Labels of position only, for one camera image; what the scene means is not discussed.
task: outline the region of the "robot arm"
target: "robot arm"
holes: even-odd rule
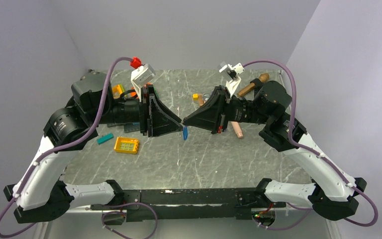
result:
[[[154,71],[149,65],[133,71],[131,81],[142,86]],[[30,164],[34,170],[25,173],[15,185],[5,187],[8,201],[16,198],[14,211],[18,223],[36,223],[54,220],[69,208],[84,205],[120,205],[124,193],[114,180],[94,185],[71,185],[63,182],[64,170],[87,141],[97,136],[94,130],[82,143],[47,155],[40,163],[42,153],[57,146],[73,142],[86,134],[96,118],[106,75],[90,71],[80,81],[73,83],[73,97],[67,106],[53,113],[46,123],[39,149]],[[156,96],[153,86],[140,88],[138,99],[114,99],[111,85],[107,91],[105,107],[99,124],[140,122],[140,131],[149,137],[182,131],[181,119],[171,112]],[[24,178],[24,187],[17,193]]]
[[[290,115],[285,112],[290,103],[291,96],[276,81],[262,83],[260,90],[255,92],[253,101],[237,98],[229,94],[228,87],[218,86],[202,107],[184,118],[183,124],[204,128],[211,133],[221,133],[227,128],[229,121],[265,124],[259,132],[264,141],[295,160],[314,182],[302,185],[263,179],[257,186],[262,200],[268,203],[289,202],[299,207],[313,208],[321,216],[333,221],[355,214],[358,202],[354,198],[357,195],[354,189],[347,186],[335,169],[317,158],[317,155],[290,143]],[[296,142],[314,148],[322,157],[327,157],[296,119],[292,136]],[[367,184],[365,180],[354,178],[340,168],[338,170],[353,186],[364,191]]]

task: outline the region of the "yellow tray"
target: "yellow tray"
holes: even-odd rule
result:
[[[117,153],[132,153],[138,152],[140,141],[136,138],[118,137],[115,143],[115,151]]]

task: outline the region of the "cable tie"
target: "cable tie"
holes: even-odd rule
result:
[[[325,153],[320,153],[317,158],[322,158],[322,157],[326,157],[326,154]]]
[[[285,217],[289,216],[289,208],[290,208],[290,206],[286,203]]]

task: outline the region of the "blue object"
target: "blue object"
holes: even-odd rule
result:
[[[105,136],[102,136],[101,138],[98,138],[97,143],[102,144],[102,143],[104,143],[108,140],[111,140],[111,139],[113,139],[113,133],[110,133],[110,134],[107,134]]]
[[[188,128],[185,126],[182,130],[182,135],[184,136],[184,141],[188,138]]]

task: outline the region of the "white bracket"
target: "white bracket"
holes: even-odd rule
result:
[[[155,71],[149,64],[140,66],[131,72],[131,83],[141,102],[141,88],[156,76]]]
[[[65,187],[68,194],[74,196],[70,208],[91,204],[107,204],[115,196],[113,188],[106,182],[93,185],[72,185]]]
[[[315,184],[281,183],[272,180],[267,184],[265,195],[272,202],[289,202],[298,207],[311,208],[308,196],[314,192]]]
[[[222,62],[219,65],[219,73],[221,73],[226,79],[226,88],[231,96],[235,94],[235,91],[238,89],[239,83],[241,82],[241,77],[239,77],[239,74],[244,72],[244,70],[245,69],[241,63],[238,63],[234,67],[230,64],[226,64],[225,62]]]

